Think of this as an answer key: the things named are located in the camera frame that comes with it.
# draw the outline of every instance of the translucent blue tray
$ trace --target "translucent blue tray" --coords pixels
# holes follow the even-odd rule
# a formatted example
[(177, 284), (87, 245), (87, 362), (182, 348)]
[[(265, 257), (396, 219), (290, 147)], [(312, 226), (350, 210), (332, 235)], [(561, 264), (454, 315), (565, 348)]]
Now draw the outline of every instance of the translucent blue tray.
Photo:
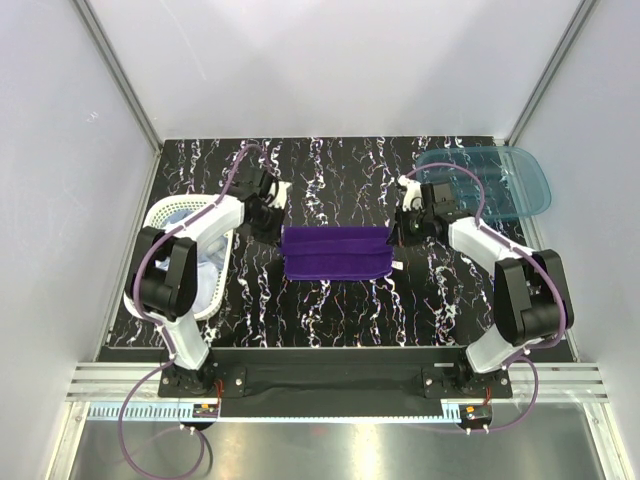
[[(430, 163), (454, 163), (475, 173), (482, 181), (485, 220), (513, 220), (544, 212), (551, 191), (542, 169), (529, 152), (517, 147), (469, 147), (427, 150), (416, 167)], [(446, 167), (418, 172), (421, 183), (451, 181), (460, 206), (475, 212), (480, 195), (475, 182), (464, 173)]]

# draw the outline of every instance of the metal floor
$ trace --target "metal floor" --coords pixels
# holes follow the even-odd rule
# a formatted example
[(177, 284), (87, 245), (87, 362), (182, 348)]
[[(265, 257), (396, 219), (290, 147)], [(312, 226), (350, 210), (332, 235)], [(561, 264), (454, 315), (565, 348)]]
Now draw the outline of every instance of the metal floor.
[[(494, 424), (518, 414), (494, 406)], [(195, 438), (171, 433), (149, 443), (167, 423), (129, 422), (125, 439), (142, 468), (163, 477), (191, 468)], [(580, 405), (539, 404), (513, 430), (467, 437), (429, 429), (453, 426), (219, 423), (205, 431), (213, 451), (193, 479), (604, 479)], [(122, 460), (116, 423), (87, 422), (71, 477), (139, 477)]]

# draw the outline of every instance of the white laundry basket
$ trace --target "white laundry basket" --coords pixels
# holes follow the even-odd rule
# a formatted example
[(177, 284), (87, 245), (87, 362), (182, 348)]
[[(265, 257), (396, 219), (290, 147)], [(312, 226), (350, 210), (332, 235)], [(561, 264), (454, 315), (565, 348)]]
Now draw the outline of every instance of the white laundry basket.
[[(213, 195), (173, 195), (165, 197), (156, 202), (149, 209), (147, 216), (144, 218), (143, 226), (163, 228), (167, 218), (175, 212), (181, 210), (191, 210), (195, 212), (212, 201)], [(229, 270), (229, 260), (231, 258), (231, 249), (233, 248), (233, 230), (228, 231), (224, 236), (227, 239), (227, 250), (225, 252), (224, 265), (222, 267), (222, 271), (218, 274), (218, 283), (216, 284), (213, 296), (211, 297), (211, 303), (202, 312), (195, 314), (197, 321), (207, 320), (212, 317), (218, 313), (218, 310), (220, 310), (220, 306), (222, 305), (224, 286), (227, 281), (227, 271)], [(125, 305), (127, 310), (134, 314), (135, 307), (133, 304), (125, 301)]]

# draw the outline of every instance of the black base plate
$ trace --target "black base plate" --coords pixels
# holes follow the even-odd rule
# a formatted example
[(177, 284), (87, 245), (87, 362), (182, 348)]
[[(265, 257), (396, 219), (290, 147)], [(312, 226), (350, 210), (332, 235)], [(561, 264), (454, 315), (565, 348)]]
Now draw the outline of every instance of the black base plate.
[(500, 370), (492, 375), (487, 375), (485, 381), (465, 390), (454, 385), (453, 367), (432, 367), (422, 369), (422, 385), (424, 396), (429, 399), (443, 398), (478, 398), (487, 396), (487, 387), (491, 387), (491, 398), (512, 398), (511, 381), (509, 374)]
[(247, 369), (242, 365), (221, 365), (217, 363), (205, 368), (205, 384), (210, 388), (203, 389), (194, 385), (190, 379), (181, 376), (176, 369), (167, 368), (162, 372), (158, 396), (163, 398), (197, 398), (216, 397), (215, 380), (222, 380), (222, 398), (240, 398), (244, 396)]

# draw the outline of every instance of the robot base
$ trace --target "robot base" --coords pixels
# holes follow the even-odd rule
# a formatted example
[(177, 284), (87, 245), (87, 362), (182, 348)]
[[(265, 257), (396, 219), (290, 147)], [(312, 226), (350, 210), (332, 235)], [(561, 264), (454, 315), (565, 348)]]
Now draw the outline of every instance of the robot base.
[(431, 367), (422, 369), (424, 396), (429, 399), (477, 398), (487, 397), (487, 387), (491, 388), (491, 398), (512, 398), (511, 382), (506, 371), (476, 374), (473, 382), (461, 386), (457, 380), (455, 367)]
[(218, 365), (207, 361), (200, 370), (172, 366), (162, 372), (158, 396), (163, 398), (216, 397), (215, 381), (222, 381), (223, 398), (244, 396), (247, 370), (240, 365)]

